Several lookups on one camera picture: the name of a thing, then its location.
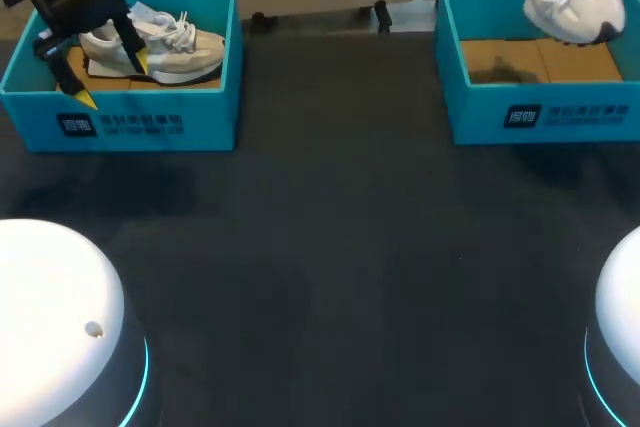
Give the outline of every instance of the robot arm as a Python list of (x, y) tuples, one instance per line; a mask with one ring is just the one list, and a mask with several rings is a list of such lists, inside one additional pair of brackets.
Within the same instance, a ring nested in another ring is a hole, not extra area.
[[(3, 0), (7, 7), (22, 0)], [(60, 45), (80, 33), (90, 32), (113, 21), (122, 40), (127, 56), (137, 72), (147, 72), (146, 46), (128, 17), (129, 7), (125, 0), (31, 0), (47, 24), (34, 42), (35, 55), (45, 61), (60, 89), (68, 95), (96, 108), (90, 95), (75, 76), (60, 51)]]

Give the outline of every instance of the floor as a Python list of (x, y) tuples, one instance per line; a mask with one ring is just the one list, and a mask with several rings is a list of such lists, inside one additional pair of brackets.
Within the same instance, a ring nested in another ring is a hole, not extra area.
[(252, 38), (234, 152), (0, 135), (0, 215), (117, 266), (164, 427), (584, 427), (584, 327), (640, 223), (640, 149), (456, 148), (433, 57), (430, 33)]
[[(32, 11), (29, 2), (13, 7), (1, 7), (0, 40), (19, 38)], [(392, 32), (431, 31), (435, 27), (435, 2), (413, 0), (404, 4), (390, 4), (393, 20)], [(348, 34), (377, 32), (378, 22), (373, 12), (364, 16), (356, 11), (329, 12), (324, 14), (289, 16), (280, 18), (271, 31), (272, 35)]]

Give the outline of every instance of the white dome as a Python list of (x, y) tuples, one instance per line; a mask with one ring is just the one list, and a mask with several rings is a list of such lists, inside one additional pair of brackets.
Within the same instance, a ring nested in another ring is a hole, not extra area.
[(0, 221), (0, 427), (56, 417), (96, 380), (124, 314), (118, 274), (93, 243), (37, 220)]
[(640, 384), (640, 228), (622, 239), (605, 262), (596, 314), (609, 349)]

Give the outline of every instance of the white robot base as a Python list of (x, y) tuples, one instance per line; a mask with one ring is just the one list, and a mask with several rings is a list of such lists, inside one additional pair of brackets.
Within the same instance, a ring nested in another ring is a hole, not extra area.
[(582, 358), (585, 425), (640, 425), (640, 228), (618, 244), (602, 269)]
[(0, 221), (0, 427), (157, 427), (150, 349), (120, 279), (57, 224)]

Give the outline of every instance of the shoe sole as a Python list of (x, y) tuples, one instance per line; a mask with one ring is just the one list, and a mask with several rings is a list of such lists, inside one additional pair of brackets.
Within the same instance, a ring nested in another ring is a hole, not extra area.
[(558, 35), (558, 31), (556, 30), (555, 26), (551, 22), (538, 15), (538, 11), (533, 6), (533, 2), (531, 2), (531, 0), (525, 0), (524, 14), (533, 25), (542, 30), (549, 37), (557, 40), (558, 42), (562, 42), (565, 45), (577, 45), (578, 47), (586, 47), (587, 45), (598, 45), (614, 40), (622, 35), (622, 32), (616, 30), (616, 28), (609, 22), (603, 22), (602, 26), (600, 27), (600, 33), (594, 40), (592, 40), (591, 42), (575, 42), (563, 38), (562, 35)]
[[(130, 79), (140, 82), (153, 82), (163, 87), (184, 87), (187, 85), (200, 84), (219, 78), (222, 74), (222, 62), (204, 69), (189, 72), (186, 74), (173, 74), (166, 72), (151, 72), (149, 75), (142, 75), (133, 71), (133, 66), (125, 66), (118, 63), (98, 62), (84, 57), (84, 68), (87, 75), (96, 79)], [(123, 72), (123, 68), (131, 69), (132, 73)]]

